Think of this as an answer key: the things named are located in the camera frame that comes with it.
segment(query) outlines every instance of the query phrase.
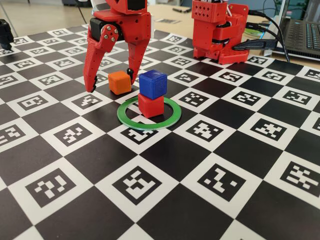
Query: white square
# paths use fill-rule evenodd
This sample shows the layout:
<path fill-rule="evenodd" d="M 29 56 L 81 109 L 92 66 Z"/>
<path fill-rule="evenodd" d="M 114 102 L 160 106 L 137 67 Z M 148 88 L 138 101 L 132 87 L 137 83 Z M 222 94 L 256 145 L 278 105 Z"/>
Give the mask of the white square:
<path fill-rule="evenodd" d="M 296 76 L 300 78 L 320 82 L 320 69 L 304 66 Z"/>
<path fill-rule="evenodd" d="M 219 80 L 219 81 L 224 82 L 226 84 L 240 86 L 241 84 L 243 84 L 244 82 L 249 80 L 251 78 L 251 76 L 244 74 L 242 72 L 233 71 L 233 70 L 224 68 L 224 69 L 216 72 L 212 76 L 210 76 L 210 78 L 215 79 L 215 80 Z"/>
<path fill-rule="evenodd" d="M 17 72 L 8 73 L 0 76 L 0 89 L 19 84 L 27 81 L 23 76 Z"/>
<path fill-rule="evenodd" d="M 180 71 L 177 71 L 168 76 L 169 80 L 185 85 L 187 87 L 192 87 L 193 85 L 196 85 L 207 78 L 207 76 L 186 69 L 181 69 Z"/>
<path fill-rule="evenodd" d="M 134 122 L 141 122 L 144 124 L 154 124 L 148 118 L 142 115 L 136 116 L 132 119 Z M 119 141 L 121 144 L 130 146 L 130 149 L 136 154 L 142 153 L 144 150 L 150 148 L 153 144 L 158 142 L 160 139 L 171 133 L 170 130 L 164 128 L 160 130 L 136 130 L 125 126 L 124 124 L 117 128 L 109 131 L 107 134 Z"/>
<path fill-rule="evenodd" d="M 233 220 L 228 229 L 224 232 L 220 240 L 264 240 L 262 236 L 252 231 L 237 220 Z"/>
<path fill-rule="evenodd" d="M 150 57 L 147 57 L 147 56 L 144 56 L 143 59 L 142 59 L 142 62 L 141 62 L 141 65 L 140 65 L 140 70 L 141 69 L 147 69 L 147 68 L 150 68 L 156 64 L 159 64 L 161 63 L 160 61 L 158 60 L 155 60 L 153 58 L 150 58 Z"/>
<path fill-rule="evenodd" d="M 158 185 L 147 197 L 140 201 L 137 205 L 123 195 L 113 184 L 127 175 L 136 167 L 140 167 L 156 180 L 160 181 Z M 95 186 L 110 199 L 121 211 L 123 211 L 135 223 L 141 219 L 149 210 L 151 210 L 158 202 L 161 201 L 173 188 L 176 187 L 178 181 L 174 178 L 137 155 L 132 160 L 119 167 L 117 170 L 99 181 Z"/>
<path fill-rule="evenodd" d="M 83 99 L 83 101 L 80 106 L 82 107 L 89 106 L 89 107 L 81 108 L 80 106 L 76 105 L 73 102 L 74 100 L 81 99 L 81 98 Z M 67 106 L 68 108 L 70 108 L 72 111 L 79 114 L 80 116 L 82 116 L 111 102 L 112 100 L 110 98 L 95 91 L 93 93 L 82 92 L 78 95 L 75 95 L 66 100 L 63 100 L 61 103 Z"/>
<path fill-rule="evenodd" d="M 80 45 L 87 44 L 88 40 L 87 40 L 86 37 L 79 37 L 79 38 L 76 38 L 76 39 L 69 40 L 68 43 L 80 46 Z"/>
<path fill-rule="evenodd" d="M 71 145 L 67 146 L 64 144 L 60 139 L 58 139 L 55 134 L 60 132 L 65 132 L 65 136 L 70 136 L 70 128 L 73 125 L 80 124 L 83 129 L 90 132 L 88 136 L 85 138 L 72 143 Z M 83 117 L 77 117 L 71 121 L 68 121 L 60 126 L 57 126 L 45 133 L 42 133 L 41 136 L 51 145 L 55 150 L 57 150 L 62 156 L 66 156 L 73 151 L 83 147 L 84 145 L 92 142 L 93 140 L 101 137 L 104 135 L 105 132 L 101 129 L 97 128 L 88 120 L 84 119 Z"/>
<path fill-rule="evenodd" d="M 47 62 L 46 64 L 57 71 L 61 71 L 74 66 L 78 66 L 82 64 L 82 62 L 69 56 L 69 57 L 64 57 L 54 61 Z"/>
<path fill-rule="evenodd" d="M 37 41 L 37 43 L 39 43 L 43 46 L 51 46 L 51 45 L 60 44 L 63 42 L 65 42 L 65 40 L 62 40 L 61 38 L 58 38 L 58 37 L 51 37 L 51 38 Z"/>
<path fill-rule="evenodd" d="M 24 50 L 23 52 L 28 54 L 30 57 L 37 57 L 41 55 L 54 53 L 55 50 L 47 46 L 41 46 L 33 49 Z"/>
<path fill-rule="evenodd" d="M 255 56 L 249 54 L 247 61 L 245 61 L 246 64 L 256 65 L 262 68 L 268 67 L 270 64 L 273 63 L 275 59 L 265 56 Z"/>
<path fill-rule="evenodd" d="M 40 180 L 56 169 L 60 169 L 75 184 L 75 186 L 47 205 L 40 207 L 34 197 L 27 190 L 26 186 Z M 69 163 L 65 158 L 60 158 L 59 160 L 54 161 L 40 170 L 11 184 L 8 186 L 8 189 L 14 196 L 15 200 L 19 203 L 27 217 L 30 219 L 32 224 L 36 225 L 77 198 L 92 186 L 93 184 L 87 178 L 85 178 L 85 176 L 83 176 L 71 163 Z"/>
<path fill-rule="evenodd" d="M 230 201 L 227 201 L 198 182 L 207 173 L 207 171 L 209 171 L 216 164 L 245 180 L 241 188 L 234 194 Z M 224 176 L 223 171 L 219 174 L 220 177 Z M 262 179 L 259 177 L 246 170 L 243 170 L 242 168 L 232 164 L 222 157 L 211 153 L 181 181 L 181 184 L 230 217 L 236 218 L 252 194 L 258 188 L 261 181 Z M 224 182 L 222 183 L 221 187 L 223 188 L 227 184 L 227 182 Z"/>
<path fill-rule="evenodd" d="M 312 111 L 300 128 L 320 136 L 320 113 Z"/>
<path fill-rule="evenodd" d="M 283 88 L 281 88 L 273 96 L 273 98 L 311 111 L 320 101 L 319 95 L 315 95 L 310 92 L 302 91 L 289 86 L 284 86 Z"/>
<path fill-rule="evenodd" d="M 310 187 L 314 186 L 314 185 L 319 185 L 320 182 L 318 179 L 312 179 L 309 175 L 309 173 L 307 173 L 307 171 L 304 171 L 304 173 L 302 173 L 302 171 L 300 172 L 300 174 L 295 174 L 291 168 L 289 169 L 289 165 L 293 164 L 297 165 L 299 170 L 300 166 L 306 169 L 309 169 L 310 171 L 313 171 L 317 174 L 320 174 L 320 166 L 311 163 L 309 161 L 306 161 L 300 157 L 297 157 L 295 155 L 292 155 L 286 151 L 284 151 L 280 157 L 278 158 L 278 160 L 275 162 L 275 164 L 272 166 L 271 170 L 268 172 L 268 174 L 264 177 L 264 180 L 274 186 L 276 186 L 279 189 L 282 189 L 283 191 L 309 203 L 310 205 L 320 209 L 320 201 L 319 201 L 319 196 L 313 195 L 311 193 L 309 193 L 307 190 L 307 188 L 303 188 L 301 189 L 300 187 L 297 187 L 297 183 L 302 184 L 303 182 L 307 185 L 309 185 Z M 290 171 L 290 175 L 286 174 L 286 169 L 288 168 L 288 170 Z M 284 178 L 286 178 L 287 180 L 289 180 L 289 177 L 294 176 L 294 181 L 295 182 L 291 182 L 291 181 L 285 181 L 282 180 L 281 177 L 284 176 Z"/>
<path fill-rule="evenodd" d="M 105 55 L 101 60 L 99 70 L 107 69 L 118 64 L 121 64 L 121 62 Z"/>
<path fill-rule="evenodd" d="M 48 31 L 48 34 L 52 35 L 53 37 L 62 37 L 62 36 L 73 34 L 73 32 L 69 31 L 66 28 L 60 28 L 60 29 Z"/>
<path fill-rule="evenodd" d="M 36 85 L 38 88 L 45 90 L 54 86 L 57 86 L 59 84 L 66 83 L 68 81 L 72 80 L 71 77 L 63 74 L 60 71 L 51 72 L 33 79 L 30 79 L 29 81 Z"/>
<path fill-rule="evenodd" d="M 182 55 L 182 54 L 185 54 L 187 52 L 192 51 L 193 49 L 190 47 L 180 46 L 180 45 L 176 44 L 176 45 L 167 46 L 165 48 L 162 48 L 161 50 L 165 51 L 167 53 L 175 54 L 175 55 Z"/>
<path fill-rule="evenodd" d="M 11 63 L 8 63 L 7 66 L 11 68 L 13 71 L 21 71 L 29 68 L 33 68 L 35 66 L 39 66 L 43 64 L 41 61 L 30 57 L 19 61 L 14 61 Z"/>
<path fill-rule="evenodd" d="M 180 68 L 180 69 L 186 69 L 196 63 L 198 63 L 198 60 L 186 57 L 186 56 L 174 56 L 172 58 L 169 58 L 165 61 L 163 61 L 166 64 L 169 64 L 171 66 Z"/>
<path fill-rule="evenodd" d="M 35 226 L 32 226 L 15 237 L 13 240 L 44 240 Z"/>
<path fill-rule="evenodd" d="M 213 66 L 217 66 L 217 67 L 223 68 L 223 69 L 226 69 L 227 67 L 229 67 L 229 66 L 231 66 L 233 64 L 233 63 L 230 63 L 230 64 L 219 64 L 219 63 L 217 63 L 216 60 L 213 60 L 211 58 L 205 58 L 201 62 L 206 63 L 206 64 L 210 64 L 210 65 L 213 65 Z"/>
<path fill-rule="evenodd" d="M 0 125 L 0 132 L 0 153 L 39 135 L 22 118 Z"/>
<path fill-rule="evenodd" d="M 242 87 L 236 87 L 221 99 L 257 112 L 270 100 L 270 98 L 271 97 L 269 96 Z"/>
<path fill-rule="evenodd" d="M 12 47 L 10 50 L 0 49 L 0 57 L 9 56 L 20 52 L 21 51 L 15 47 Z"/>
<path fill-rule="evenodd" d="M 30 37 L 28 36 L 20 36 L 20 37 L 15 37 L 13 43 L 10 43 L 12 47 L 20 46 L 20 45 L 25 45 L 25 44 L 30 44 L 34 43 Z"/>
<path fill-rule="evenodd" d="M 286 128 L 284 130 L 284 132 L 282 133 L 282 135 L 280 136 L 280 138 L 278 140 L 276 139 L 272 139 L 268 136 L 266 136 L 263 133 L 258 133 L 256 131 L 251 130 L 251 128 L 254 127 L 254 125 L 260 121 L 260 120 L 264 120 L 264 121 L 268 121 L 271 122 L 273 125 L 278 125 L 280 126 L 279 129 L 280 131 L 284 130 L 284 128 Z M 295 136 L 295 134 L 297 133 L 297 131 L 299 130 L 299 128 L 292 126 L 290 124 L 287 124 L 285 122 L 276 120 L 272 117 L 266 116 L 266 115 L 262 115 L 258 112 L 254 113 L 239 129 L 238 131 L 247 134 L 251 137 L 254 137 L 264 143 L 270 144 L 276 148 L 279 148 L 281 150 L 285 150 L 286 147 L 288 146 L 288 144 L 290 143 L 290 141 L 292 140 L 292 138 Z"/>
<path fill-rule="evenodd" d="M 168 44 L 181 44 L 185 40 L 187 40 L 187 38 L 185 36 L 180 36 L 180 35 L 174 34 L 174 33 L 170 33 L 165 38 L 160 39 L 160 41 L 168 43 Z"/>
<path fill-rule="evenodd" d="M 96 80 L 96 83 L 95 83 L 96 87 L 100 87 L 102 85 L 106 85 L 109 82 L 108 73 L 105 73 L 104 71 L 97 71 L 96 77 L 97 77 L 97 80 Z M 76 78 L 75 80 L 77 82 L 85 85 L 84 76 L 80 76 L 80 77 Z"/>
<path fill-rule="evenodd" d="M 72 46 L 58 51 L 59 53 L 68 57 L 76 56 L 87 52 L 87 49 L 82 46 Z"/>
<path fill-rule="evenodd" d="M 37 91 L 32 94 L 9 101 L 6 104 L 20 117 L 34 113 L 53 104 L 58 103 L 54 97 L 45 91 Z"/>
<path fill-rule="evenodd" d="M 205 126 L 205 125 L 202 126 L 202 129 L 201 129 L 201 126 L 195 126 L 194 130 L 195 131 L 198 130 L 198 132 L 196 132 L 195 134 L 191 134 L 190 132 L 187 131 L 187 130 L 192 130 L 191 128 L 197 123 L 211 124 L 215 127 L 218 127 L 219 129 L 222 129 L 222 131 L 212 139 L 211 139 L 211 136 L 214 135 L 214 132 L 206 131 L 204 128 L 207 128 L 208 126 Z M 227 138 L 229 138 L 235 131 L 236 131 L 235 129 L 227 125 L 224 125 L 218 121 L 215 121 L 201 114 L 197 114 L 193 118 L 191 118 L 189 121 L 185 122 L 184 124 L 176 128 L 173 132 L 213 152 L 217 147 L 220 146 L 220 144 L 222 144 Z"/>
<path fill-rule="evenodd" d="M 133 238 L 137 240 L 153 240 L 153 238 L 136 223 L 125 231 L 117 240 L 133 240 Z"/>
<path fill-rule="evenodd" d="M 190 97 L 190 95 L 192 95 L 192 94 L 194 97 L 197 97 L 197 99 L 199 99 L 200 104 L 193 104 L 194 101 Z M 204 109 L 209 107 L 211 104 L 213 104 L 215 101 L 217 101 L 219 98 L 216 96 L 212 96 L 208 93 L 205 93 L 203 91 L 199 91 L 197 89 L 189 87 L 189 88 L 181 91 L 177 95 L 171 97 L 171 99 L 176 101 L 179 105 L 181 105 L 187 109 L 190 109 L 196 113 L 200 113 Z"/>
<path fill-rule="evenodd" d="M 261 71 L 257 72 L 254 77 L 275 84 L 287 85 L 295 76 L 281 71 L 264 68 Z"/>
<path fill-rule="evenodd" d="M 7 187 L 7 185 L 5 184 L 5 182 L 2 180 L 2 178 L 0 177 L 0 191 L 2 191 L 3 189 L 5 189 Z"/>

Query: orange cube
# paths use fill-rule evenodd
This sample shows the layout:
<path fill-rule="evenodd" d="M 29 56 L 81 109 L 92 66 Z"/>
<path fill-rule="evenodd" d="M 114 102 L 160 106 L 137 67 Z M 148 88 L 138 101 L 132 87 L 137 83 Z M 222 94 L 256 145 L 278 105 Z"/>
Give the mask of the orange cube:
<path fill-rule="evenodd" d="M 128 93 L 131 91 L 131 79 L 124 71 L 109 73 L 109 88 L 115 95 Z"/>

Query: blue cube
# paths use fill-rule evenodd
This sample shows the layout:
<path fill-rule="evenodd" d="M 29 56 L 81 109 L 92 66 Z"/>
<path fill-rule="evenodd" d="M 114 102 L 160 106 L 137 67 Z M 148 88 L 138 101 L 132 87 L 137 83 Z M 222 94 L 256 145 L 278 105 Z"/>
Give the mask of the blue cube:
<path fill-rule="evenodd" d="M 167 93 L 167 75 L 157 70 L 139 75 L 140 93 L 152 100 Z"/>

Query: red robot arm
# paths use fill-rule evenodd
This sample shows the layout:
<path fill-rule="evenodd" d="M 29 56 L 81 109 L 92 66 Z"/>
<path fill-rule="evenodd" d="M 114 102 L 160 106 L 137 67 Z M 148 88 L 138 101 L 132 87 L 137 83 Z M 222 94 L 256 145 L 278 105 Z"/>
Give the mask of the red robot arm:
<path fill-rule="evenodd" d="M 147 0 L 119 0 L 117 4 L 116 0 L 107 2 L 111 9 L 94 12 L 96 18 L 90 21 L 88 29 L 88 48 L 83 70 L 88 92 L 95 90 L 96 74 L 104 54 L 111 52 L 116 41 L 120 40 L 128 43 L 127 74 L 133 84 L 151 38 L 151 14 L 147 12 Z"/>

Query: stacked cubes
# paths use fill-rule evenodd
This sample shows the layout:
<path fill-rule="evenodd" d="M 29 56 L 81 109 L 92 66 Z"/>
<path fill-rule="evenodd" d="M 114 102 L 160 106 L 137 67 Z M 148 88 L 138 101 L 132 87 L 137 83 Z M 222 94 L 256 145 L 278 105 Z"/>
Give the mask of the stacked cubes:
<path fill-rule="evenodd" d="M 146 118 L 161 115 L 165 111 L 164 95 L 167 93 L 167 75 L 151 70 L 139 76 L 139 110 Z"/>

